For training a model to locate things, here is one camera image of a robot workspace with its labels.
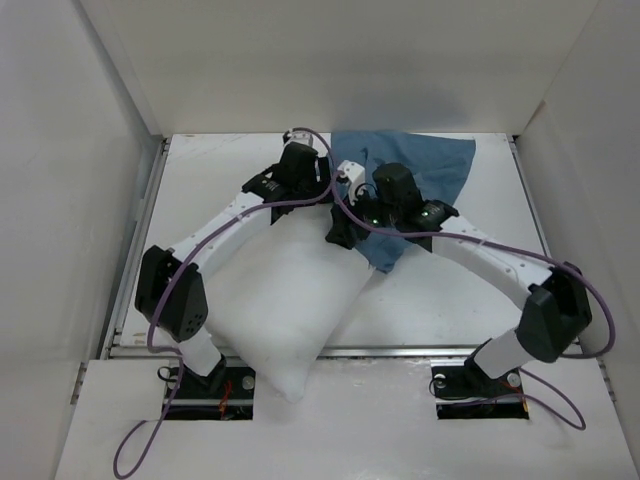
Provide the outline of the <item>blue pillowcase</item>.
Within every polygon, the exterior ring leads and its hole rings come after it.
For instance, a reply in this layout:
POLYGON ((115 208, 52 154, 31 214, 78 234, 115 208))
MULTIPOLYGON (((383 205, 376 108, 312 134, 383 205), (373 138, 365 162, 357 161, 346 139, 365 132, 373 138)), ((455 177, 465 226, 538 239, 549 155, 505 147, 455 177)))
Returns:
MULTIPOLYGON (((476 142, 396 131, 340 131, 331 134, 331 148, 338 159, 362 165, 369 184, 379 166, 399 163, 412 172, 424 199, 453 205, 469 176, 476 142)), ((360 228, 338 206, 331 208, 331 217, 333 225, 325 240, 356 249, 383 273, 391 272, 410 246, 405 239, 372 232, 360 239, 360 228)))

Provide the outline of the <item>white pillow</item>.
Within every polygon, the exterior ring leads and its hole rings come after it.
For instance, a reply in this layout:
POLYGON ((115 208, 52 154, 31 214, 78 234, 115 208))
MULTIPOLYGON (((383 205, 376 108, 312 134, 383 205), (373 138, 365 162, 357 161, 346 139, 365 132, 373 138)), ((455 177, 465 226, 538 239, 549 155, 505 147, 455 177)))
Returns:
POLYGON ((288 402, 373 270, 326 242, 327 205, 303 207, 245 243, 206 284, 206 326, 288 402))

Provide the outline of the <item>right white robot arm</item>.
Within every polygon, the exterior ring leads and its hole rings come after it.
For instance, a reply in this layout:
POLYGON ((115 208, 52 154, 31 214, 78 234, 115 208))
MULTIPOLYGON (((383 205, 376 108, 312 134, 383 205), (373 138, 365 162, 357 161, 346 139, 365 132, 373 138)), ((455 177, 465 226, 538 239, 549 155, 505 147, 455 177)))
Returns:
POLYGON ((537 360, 553 363, 591 323, 587 292, 579 270, 555 266, 543 258, 499 246, 451 205, 422 197, 408 168, 399 163, 378 167, 374 191, 366 190, 363 166, 344 161, 331 187, 333 226, 326 239, 352 248, 370 234, 396 236, 474 273, 508 297, 520 310, 518 324, 481 344, 465 360, 460 378, 484 394, 500 377, 537 360))

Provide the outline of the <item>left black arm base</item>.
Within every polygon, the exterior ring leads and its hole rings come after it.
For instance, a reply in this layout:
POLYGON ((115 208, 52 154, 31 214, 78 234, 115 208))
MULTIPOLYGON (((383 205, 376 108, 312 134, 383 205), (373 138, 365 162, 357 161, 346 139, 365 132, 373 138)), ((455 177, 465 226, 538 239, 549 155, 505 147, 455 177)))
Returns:
POLYGON ((212 387, 186 370, 168 407, 169 421, 250 421, 254 413, 255 371, 233 359, 212 387))

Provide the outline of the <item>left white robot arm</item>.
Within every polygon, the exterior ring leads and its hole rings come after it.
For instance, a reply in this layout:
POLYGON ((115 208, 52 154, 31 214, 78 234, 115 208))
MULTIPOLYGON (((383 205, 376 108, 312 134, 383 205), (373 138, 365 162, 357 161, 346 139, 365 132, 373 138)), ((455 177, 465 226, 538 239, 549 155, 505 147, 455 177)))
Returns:
POLYGON ((280 160, 253 176, 233 201, 198 231, 142 256, 135 309, 175 343, 189 384, 205 397, 223 387, 226 359, 205 327, 205 283, 246 241, 296 208, 331 199, 331 160, 296 141, 280 160))

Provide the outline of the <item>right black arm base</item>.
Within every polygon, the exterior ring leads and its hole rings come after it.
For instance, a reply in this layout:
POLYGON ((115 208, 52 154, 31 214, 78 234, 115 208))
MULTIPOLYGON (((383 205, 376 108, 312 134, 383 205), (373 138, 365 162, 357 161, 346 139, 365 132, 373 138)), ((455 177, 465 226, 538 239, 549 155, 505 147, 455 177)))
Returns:
POLYGON ((430 393, 439 420, 528 420, 529 412, 518 369, 491 379, 464 363, 431 364, 430 393))

